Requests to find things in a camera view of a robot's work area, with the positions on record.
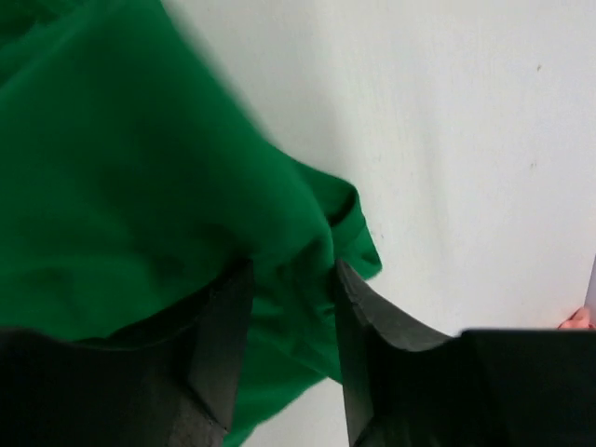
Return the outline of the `green t-shirt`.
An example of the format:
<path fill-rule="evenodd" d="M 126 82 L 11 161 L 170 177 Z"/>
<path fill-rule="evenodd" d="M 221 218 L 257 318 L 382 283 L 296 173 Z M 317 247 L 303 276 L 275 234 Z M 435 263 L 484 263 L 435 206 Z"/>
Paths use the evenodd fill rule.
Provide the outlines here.
<path fill-rule="evenodd" d="M 270 144 L 160 2 L 3 2 L 2 325 L 104 338 L 243 258 L 228 446 L 341 378 L 333 266 L 382 267 L 356 188 Z"/>

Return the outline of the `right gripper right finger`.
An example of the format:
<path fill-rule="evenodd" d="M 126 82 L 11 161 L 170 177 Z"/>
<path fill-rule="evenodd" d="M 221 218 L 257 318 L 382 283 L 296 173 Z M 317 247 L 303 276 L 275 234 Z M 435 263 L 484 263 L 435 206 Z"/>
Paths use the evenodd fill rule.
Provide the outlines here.
<path fill-rule="evenodd" d="M 353 446 L 591 446 L 595 334 L 467 330 L 450 337 L 334 274 Z"/>

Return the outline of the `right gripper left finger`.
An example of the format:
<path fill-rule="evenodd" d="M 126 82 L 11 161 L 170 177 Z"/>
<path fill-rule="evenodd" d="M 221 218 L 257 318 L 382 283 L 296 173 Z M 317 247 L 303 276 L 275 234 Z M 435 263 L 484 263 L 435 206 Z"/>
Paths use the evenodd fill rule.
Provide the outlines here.
<path fill-rule="evenodd" d="M 105 339 L 1 331 L 5 446 L 218 446 L 229 433 L 253 299 L 243 262 Z"/>

